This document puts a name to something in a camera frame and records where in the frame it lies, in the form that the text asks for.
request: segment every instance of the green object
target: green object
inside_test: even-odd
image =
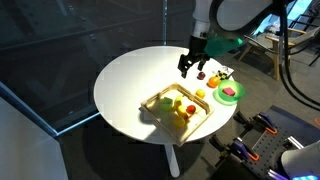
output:
[[[167,97],[164,97],[160,100],[160,108],[162,111],[170,112],[172,110],[173,100]]]
[[[243,41],[240,38],[224,39],[216,36],[207,40],[207,45],[204,48],[204,51],[208,54],[208,56],[214,58],[238,48],[242,43]]]
[[[235,92],[234,96],[229,96],[223,92],[223,89],[228,87]],[[218,85],[218,88],[214,91],[213,97],[221,104],[233,105],[236,104],[238,100],[245,95],[245,93],[246,91],[240,83],[232,80],[222,80]]]

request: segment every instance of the table leg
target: table leg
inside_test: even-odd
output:
[[[166,155],[167,155],[171,175],[172,177],[178,177],[180,175],[180,170],[179,170],[176,154],[174,153],[173,146],[171,144],[169,145],[165,144],[164,148],[166,149]]]

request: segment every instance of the round white table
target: round white table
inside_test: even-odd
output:
[[[212,134],[221,128],[233,115],[236,104],[225,106],[212,96],[214,89],[207,87],[213,72],[222,65],[210,59],[203,67],[206,77],[198,80],[198,63],[181,77],[178,62],[181,54],[189,50],[180,47],[156,46],[128,52],[110,62],[99,74],[94,85],[94,101],[102,117],[116,130],[133,139],[165,146],[170,171],[173,177],[180,174],[173,150],[174,141],[150,120],[144,118],[140,103],[174,82],[196,92],[205,90],[204,100],[214,107],[213,114],[188,138],[193,141]]]

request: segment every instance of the wooden tray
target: wooden tray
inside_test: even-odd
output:
[[[170,98],[173,103],[178,95],[183,95],[182,105],[194,105],[196,112],[189,115],[189,122],[184,127],[177,127],[173,120],[179,115],[176,111],[164,111],[160,108],[162,98]],[[155,125],[169,135],[178,146],[182,146],[188,137],[213,113],[214,108],[198,96],[190,93],[178,83],[174,83],[141,103],[141,107],[154,120]]]

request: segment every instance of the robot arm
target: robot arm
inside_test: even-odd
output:
[[[186,78],[189,68],[197,62],[199,62],[198,70],[201,71],[206,61],[210,59],[208,53],[205,52],[209,39],[219,36],[225,42],[230,42],[232,39],[243,38],[244,35],[252,34],[270,13],[279,14],[277,3],[282,3],[282,1],[196,0],[193,13],[193,30],[189,40],[189,54],[181,55],[178,64],[182,77]],[[225,43],[219,44],[219,41],[217,41],[215,47],[222,44],[225,46]]]

